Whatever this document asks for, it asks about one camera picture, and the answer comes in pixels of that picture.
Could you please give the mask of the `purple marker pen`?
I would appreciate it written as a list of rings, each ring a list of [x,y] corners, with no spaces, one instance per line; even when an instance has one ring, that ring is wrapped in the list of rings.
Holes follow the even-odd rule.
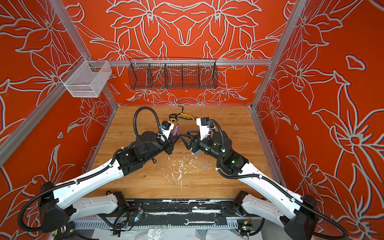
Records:
[[[173,132],[173,136],[176,136],[178,134],[178,128],[179,128],[179,124],[176,124],[174,132]]]

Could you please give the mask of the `clear pen cap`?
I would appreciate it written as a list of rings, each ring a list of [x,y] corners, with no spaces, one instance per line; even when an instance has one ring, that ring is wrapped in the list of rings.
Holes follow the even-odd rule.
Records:
[[[205,161],[201,164],[200,169],[204,172],[207,172],[210,168],[210,163],[208,161]]]

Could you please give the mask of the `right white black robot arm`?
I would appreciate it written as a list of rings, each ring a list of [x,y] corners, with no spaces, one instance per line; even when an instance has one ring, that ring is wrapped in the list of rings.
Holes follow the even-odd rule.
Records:
[[[319,212],[318,203],[310,195],[301,196],[278,184],[256,168],[247,158],[233,150],[232,140],[217,121],[196,120],[199,131],[181,134],[186,148],[216,159],[216,170],[228,180],[239,180],[256,190],[265,200],[248,193],[239,194],[240,207],[283,228],[293,240],[346,240],[348,232],[339,223]]]

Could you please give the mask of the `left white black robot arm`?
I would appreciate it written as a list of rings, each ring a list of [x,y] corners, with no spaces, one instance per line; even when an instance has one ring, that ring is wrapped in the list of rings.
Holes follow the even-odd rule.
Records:
[[[155,116],[157,133],[146,131],[139,134],[137,118],[143,110],[148,110]],[[171,134],[174,126],[170,121],[160,122],[152,108],[140,107],[133,119],[136,140],[129,146],[116,150],[109,161],[92,171],[58,185],[52,182],[42,185],[40,193],[21,208],[17,219],[19,228],[25,232],[49,233],[79,217],[82,197],[141,169],[149,161],[156,163],[156,157],[161,153],[171,155],[179,139]],[[35,202],[39,203],[41,223],[38,227],[29,227],[24,222],[24,215]]]

